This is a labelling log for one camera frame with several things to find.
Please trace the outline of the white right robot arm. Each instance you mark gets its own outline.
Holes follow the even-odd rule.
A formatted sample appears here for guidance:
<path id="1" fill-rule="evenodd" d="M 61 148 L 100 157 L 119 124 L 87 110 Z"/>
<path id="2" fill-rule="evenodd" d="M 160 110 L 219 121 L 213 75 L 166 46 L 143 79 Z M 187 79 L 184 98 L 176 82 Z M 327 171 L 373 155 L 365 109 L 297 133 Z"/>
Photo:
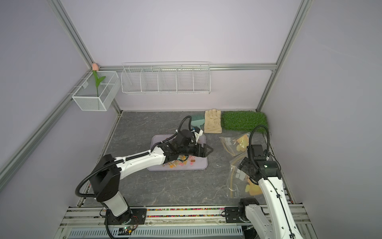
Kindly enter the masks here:
<path id="1" fill-rule="evenodd" d="M 267 148 L 252 144 L 254 133 L 263 128 L 267 137 Z M 248 220 L 260 239 L 301 239 L 297 225 L 287 203 L 279 164 L 267 160 L 270 152 L 270 133 L 266 126 L 258 125 L 250 133 L 247 156 L 238 169 L 248 175 L 250 181 L 257 184 L 265 197 L 270 220 L 261 207 L 249 200 L 242 200 L 241 217 Z"/>

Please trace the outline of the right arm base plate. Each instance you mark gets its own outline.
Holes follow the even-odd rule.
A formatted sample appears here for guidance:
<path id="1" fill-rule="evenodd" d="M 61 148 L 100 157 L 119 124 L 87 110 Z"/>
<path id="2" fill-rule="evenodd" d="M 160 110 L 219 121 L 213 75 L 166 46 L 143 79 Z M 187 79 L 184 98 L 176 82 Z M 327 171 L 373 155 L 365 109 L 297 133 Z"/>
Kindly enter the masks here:
<path id="1" fill-rule="evenodd" d="M 247 223 L 245 213 L 240 207 L 225 207 L 222 215 L 227 223 Z"/>

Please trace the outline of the ziploc bag of candies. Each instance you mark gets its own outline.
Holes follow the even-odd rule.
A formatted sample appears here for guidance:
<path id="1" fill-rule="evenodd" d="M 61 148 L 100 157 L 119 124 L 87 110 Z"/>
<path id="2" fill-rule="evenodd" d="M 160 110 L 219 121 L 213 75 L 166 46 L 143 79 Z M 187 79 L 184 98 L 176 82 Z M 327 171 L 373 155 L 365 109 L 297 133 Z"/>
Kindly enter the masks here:
<path id="1" fill-rule="evenodd" d="M 250 196 L 248 175 L 238 169 L 238 166 L 246 157 L 245 153 L 235 156 L 230 161 L 230 173 L 227 179 L 227 197 L 244 198 Z"/>
<path id="2" fill-rule="evenodd" d="M 250 196 L 259 196 L 259 195 L 262 195 L 263 192 L 261 190 L 261 188 L 257 185 L 257 184 L 254 184 L 249 176 L 247 174 L 245 174 L 243 171 L 237 169 L 236 170 L 236 178 L 239 179 L 240 182 L 245 182 L 245 193 L 247 193 L 248 195 Z"/>
<path id="3" fill-rule="evenodd" d="M 244 133 L 237 136 L 220 136 L 220 142 L 223 148 L 231 155 L 237 156 L 247 151 L 249 145 L 250 133 Z"/>

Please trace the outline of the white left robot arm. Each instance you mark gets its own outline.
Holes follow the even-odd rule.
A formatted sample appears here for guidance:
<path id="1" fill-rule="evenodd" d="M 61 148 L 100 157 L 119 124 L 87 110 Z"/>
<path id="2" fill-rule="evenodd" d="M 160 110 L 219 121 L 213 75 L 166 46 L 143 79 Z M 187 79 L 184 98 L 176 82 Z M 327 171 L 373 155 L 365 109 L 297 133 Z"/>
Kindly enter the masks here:
<path id="1" fill-rule="evenodd" d="M 115 217 L 126 215 L 130 207 L 119 191 L 120 180 L 151 166 L 178 161 L 180 156 L 208 157 L 213 148 L 198 142 L 203 134 L 200 127 L 189 123 L 186 129 L 180 125 L 173 135 L 155 143 L 147 151 L 123 157 L 104 155 L 76 187 L 75 195 L 95 198 Z"/>

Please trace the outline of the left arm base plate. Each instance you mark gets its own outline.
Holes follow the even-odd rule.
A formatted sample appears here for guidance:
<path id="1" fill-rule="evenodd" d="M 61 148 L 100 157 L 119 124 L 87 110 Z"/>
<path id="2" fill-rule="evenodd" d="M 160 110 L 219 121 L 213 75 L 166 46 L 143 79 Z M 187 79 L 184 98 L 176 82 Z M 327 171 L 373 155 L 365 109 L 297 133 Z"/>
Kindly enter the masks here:
<path id="1" fill-rule="evenodd" d="M 108 225 L 143 225 L 146 220 L 146 208 L 132 208 L 116 217 L 110 209 L 107 209 L 105 224 Z"/>

